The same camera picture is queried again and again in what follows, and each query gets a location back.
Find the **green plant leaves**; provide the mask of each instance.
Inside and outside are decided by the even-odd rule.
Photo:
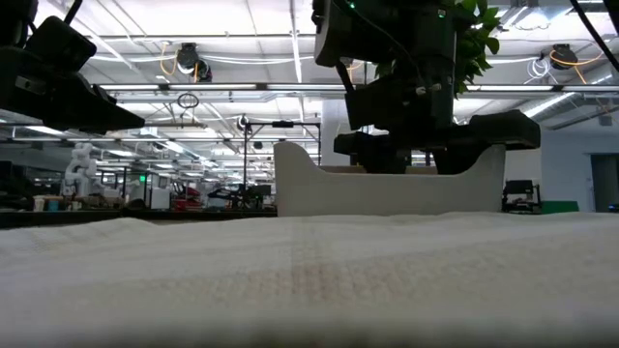
[[[484,15],[487,11],[487,0],[477,0],[477,8],[480,9],[480,15]]]
[[[480,13],[480,15],[482,16],[482,23],[486,24],[486,23],[492,22],[494,19],[498,19],[496,17],[498,13],[499,13],[499,8],[487,9],[487,11]]]
[[[492,54],[498,53],[499,48],[501,48],[501,43],[496,38],[487,38],[486,45]]]
[[[441,0],[441,3],[453,4],[453,1]],[[485,71],[492,69],[492,65],[486,60],[486,47],[492,54],[497,54],[501,45],[496,38],[490,36],[492,30],[500,24],[500,19],[496,17],[499,12],[498,8],[489,8],[487,0],[462,0],[456,6],[462,7],[471,14],[479,9],[477,24],[482,24],[481,27],[471,27],[457,35],[454,74],[454,95],[457,98],[457,94],[468,91],[465,81],[474,84],[476,76],[483,76]],[[380,78],[393,73],[394,63],[376,64],[376,77]]]
[[[474,13],[477,8],[477,0],[462,0],[460,5],[462,5],[465,10]]]

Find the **fabric texture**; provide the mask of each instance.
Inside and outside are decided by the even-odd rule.
[[[582,213],[0,231],[0,341],[609,342],[618,249],[619,216]]]

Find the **cable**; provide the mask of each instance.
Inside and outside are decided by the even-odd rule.
[[[140,47],[144,47],[144,43],[137,43],[132,39],[131,34],[129,33],[129,29],[127,29],[127,27],[125,26],[125,24],[123,24],[122,21],[120,21],[116,15],[114,15],[108,8],[107,6],[105,6],[101,0],[96,0],[97,3],[99,4],[99,6],[101,6],[102,9],[104,9],[108,15],[110,15],[112,18],[114,18],[114,20],[120,25],[121,28],[123,28],[123,32],[125,33],[125,36],[127,37],[127,40],[129,40],[132,44],[136,45],[136,46],[140,46]]]
[[[598,46],[604,52],[610,64],[612,64],[615,70],[619,72],[619,61],[617,61],[617,58],[615,58],[610,49],[608,49],[608,46],[606,46],[606,43],[604,43],[604,40],[602,40],[600,34],[598,34],[596,29],[593,27],[591,21],[589,21],[587,14],[584,12],[584,10],[582,10],[582,7],[580,7],[578,1],[570,0],[570,3],[572,3],[572,6],[574,6],[574,10],[578,13],[580,20],[582,20],[582,24],[584,24],[584,26],[587,28],[589,34],[591,34],[596,43],[598,43]]]
[[[332,0],[332,3],[335,5],[335,7],[340,10],[341,12],[344,13],[344,10],[339,6],[338,4],[338,0]],[[406,59],[408,60],[408,62],[410,63],[410,65],[417,71],[417,76],[419,77],[419,80],[422,84],[425,85],[424,83],[424,79],[422,78],[422,73],[419,70],[419,65],[417,65],[417,63],[415,62],[415,60],[413,59],[413,57],[410,55],[410,53],[408,52],[408,50],[401,44],[398,42],[398,40],[396,40],[394,37],[392,37],[389,33],[387,33],[383,28],[379,27],[378,25],[374,24],[371,20],[365,18],[362,14],[360,14],[357,10],[348,7],[349,11],[352,12],[353,14],[357,15],[360,19],[362,19],[365,23],[367,23],[369,26],[371,26],[372,28],[374,28],[375,30],[377,30],[378,32],[380,32],[381,34],[383,34],[385,37],[387,37],[387,39],[389,39],[389,41],[391,41],[391,43],[400,50],[400,53],[406,57]]]
[[[348,77],[350,77],[350,81],[353,81],[353,76],[352,76],[352,71],[359,69],[362,65],[364,65],[363,63],[359,63],[356,67],[350,67],[350,68],[346,68],[348,70]]]
[[[549,55],[550,59],[552,59],[553,61],[555,61],[555,62],[557,62],[557,63],[561,63],[561,64],[563,64],[563,65],[567,65],[567,66],[571,66],[571,67],[580,67],[580,66],[583,66],[583,65],[591,64],[591,63],[593,63],[593,62],[595,62],[595,61],[599,60],[600,58],[602,58],[602,56],[604,55],[604,52],[603,52],[603,51],[600,51],[600,55],[598,55],[597,57],[595,57],[595,58],[593,58],[593,59],[591,59],[591,60],[588,60],[588,61],[586,61],[586,62],[570,63],[570,62],[564,62],[564,61],[562,61],[562,60],[559,60],[559,59],[557,59],[557,58],[554,58],[552,55],[553,55],[555,52],[556,52],[555,50],[550,51],[550,55]]]
[[[580,69],[578,67],[574,67],[574,70],[576,70],[576,73],[578,74],[578,77],[580,77],[582,83],[587,84],[587,80],[584,79],[584,76],[582,75],[582,72],[580,72]]]
[[[531,79],[524,82],[524,84],[528,84],[529,82],[546,77],[550,73],[550,63],[546,59],[537,61],[532,61],[527,64],[526,71],[531,76]]]
[[[167,47],[167,43],[163,43],[163,48],[162,48],[162,57],[163,54],[165,53],[165,48]],[[174,68],[172,69],[172,72],[169,72],[165,69],[165,67],[163,66],[163,60],[160,61],[159,65],[162,68],[162,72],[165,73],[168,76],[172,76],[174,75],[174,73],[176,73],[176,64],[178,63],[178,50],[176,51],[176,54],[174,55]]]
[[[348,69],[351,70],[351,71],[357,70],[357,69],[361,68],[361,66],[363,66],[363,65],[364,65],[363,63],[359,63],[356,67],[350,67]]]

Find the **ceiling pipe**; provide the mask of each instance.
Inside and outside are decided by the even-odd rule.
[[[619,82],[616,73],[609,64],[605,64],[590,73],[586,74],[586,78],[592,85],[612,85]],[[581,107],[584,102],[582,93],[568,93],[561,96],[553,96],[542,101],[528,101],[522,104],[519,109],[531,117],[532,120],[540,123],[551,119],[561,113]]]
[[[61,4],[55,2],[54,0],[47,0],[47,3],[51,5],[52,7],[54,7],[56,10],[58,10],[61,14],[64,14],[67,11],[67,9],[65,9]],[[134,65],[132,62],[127,60],[125,57],[123,57],[122,54],[120,54],[112,46],[110,46],[102,38],[100,38],[97,34],[95,34],[95,32],[92,29],[90,29],[86,24],[84,24],[84,22],[82,22],[78,18],[75,18],[74,22],[81,25],[86,31],[87,35],[90,36],[90,38],[95,43],[103,46],[103,48],[105,48],[109,53],[113,54],[116,58],[120,59],[127,67],[129,67],[129,69],[131,69],[133,72],[138,73],[145,80],[147,81],[151,80],[150,78],[146,77],[146,75],[136,65]]]
[[[306,40],[315,38],[314,34],[299,34],[297,35],[298,39]],[[180,44],[186,42],[212,42],[212,41],[255,41],[255,40],[273,40],[273,41],[284,41],[290,40],[290,34],[242,34],[242,35],[149,35],[149,36],[140,36],[140,35],[102,35],[100,39],[105,41],[106,43],[121,43],[126,42],[128,40],[134,42],[155,42],[155,43],[163,43],[168,42],[172,44]]]
[[[230,134],[233,134],[233,135],[236,135],[236,136],[241,136],[241,134],[239,132],[237,132],[235,129],[230,127],[230,125],[225,121],[225,118],[223,118],[221,113],[211,103],[209,103],[209,102],[201,102],[200,105],[205,107],[214,116],[217,116],[217,118],[220,119],[221,125],[224,126],[228,130],[228,132],[230,132]]]
[[[296,17],[295,0],[290,0],[290,20],[292,24],[292,55],[294,57],[294,70],[297,75],[297,83],[303,83],[303,72],[301,70],[301,54],[299,54],[299,37],[297,32],[297,17]],[[305,121],[305,106],[303,96],[299,96],[299,117],[301,122]],[[303,136],[306,136],[306,130],[303,130]]]
[[[567,127],[571,127],[573,125],[577,125],[577,124],[582,123],[582,122],[586,122],[586,121],[589,121],[589,120],[596,119],[596,118],[598,118],[600,116],[603,116],[603,115],[611,114],[612,112],[615,112],[617,110],[619,110],[619,106],[611,107],[608,110],[603,110],[603,107],[601,106],[599,110],[593,111],[593,112],[591,112],[591,113],[589,113],[587,115],[581,115],[581,116],[575,117],[572,120],[569,120],[569,121],[566,121],[566,122],[562,122],[562,123],[560,123],[558,125],[555,125],[555,126],[552,126],[552,127],[548,127],[548,129],[551,130],[551,131],[559,131],[559,130],[565,129]]]

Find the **ceiling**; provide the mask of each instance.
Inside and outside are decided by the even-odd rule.
[[[40,0],[36,24],[40,25],[50,15],[64,16],[72,0]],[[507,1],[492,1],[490,6],[499,6],[504,14],[508,9]],[[566,1],[540,0],[543,9],[552,7],[557,11],[565,8]],[[611,49],[619,49],[617,33],[606,13],[593,11],[594,5],[583,5],[598,32],[606,39]],[[207,59],[213,71],[213,82],[243,83],[339,83],[335,70],[319,67],[312,60],[314,46],[314,25],[310,20],[311,0],[87,0],[84,1],[76,16],[73,27],[89,37],[98,47],[98,53],[82,69],[83,75],[91,83],[187,83],[192,78],[178,70],[173,74],[162,71],[161,64],[168,70],[173,70],[173,59],[150,62],[135,60],[153,60],[161,55],[173,56],[183,42],[196,42],[201,55],[219,57]],[[291,35],[296,27],[298,40]],[[581,61],[593,60],[581,67],[585,78],[595,74],[607,65],[604,57],[594,60],[600,55],[600,50],[593,43],[590,35],[582,25],[577,15],[561,12],[552,21],[537,23],[523,20],[520,25],[510,27],[508,31],[497,33],[500,40],[500,53],[491,56],[489,63],[494,66],[483,77],[476,79],[476,84],[581,84],[574,70],[552,70],[543,78],[532,78],[530,75],[531,59],[540,56],[541,52],[548,54],[553,44],[570,44]],[[298,45],[299,65],[294,60],[294,46]],[[351,72],[355,83],[373,80],[373,66],[364,66],[356,62],[357,69]],[[253,122],[273,120],[293,120],[305,122],[320,122],[322,101],[325,98],[336,97],[312,95],[279,95],[267,101],[247,101],[256,94],[236,92],[239,101],[226,100],[227,93],[214,92],[209,98],[210,103],[202,103],[196,109],[183,114],[183,109],[175,103],[166,108],[162,102],[131,101],[131,98],[121,100],[121,106],[147,119],[147,122],[198,123],[202,127],[157,127],[149,130],[146,136],[162,136],[170,138],[200,138],[205,136],[237,137],[241,133],[236,129],[239,115],[245,114]],[[455,116],[459,121],[466,121],[474,114],[485,114],[505,111],[520,107],[527,99],[514,94],[501,99],[475,98],[466,96],[455,103]],[[574,110],[564,112],[549,125],[556,124],[559,119],[572,117]],[[581,131],[597,131],[595,122],[578,124]],[[614,124],[601,131],[617,131]],[[19,130],[20,134],[31,134],[32,130]],[[311,142],[309,130],[300,127],[294,129],[265,128],[256,135],[276,138],[304,138],[308,141],[303,145],[311,154],[318,153],[318,145]],[[139,136],[135,131],[109,134],[108,136]],[[213,142],[188,142],[180,146],[207,160],[238,160],[234,155],[236,150],[224,144]],[[125,151],[135,152],[136,157],[161,158],[163,154],[153,149],[153,143],[144,143],[123,147]],[[259,152],[272,154],[270,144],[265,144],[262,150],[251,149],[254,155]],[[255,165],[268,169],[266,158]]]

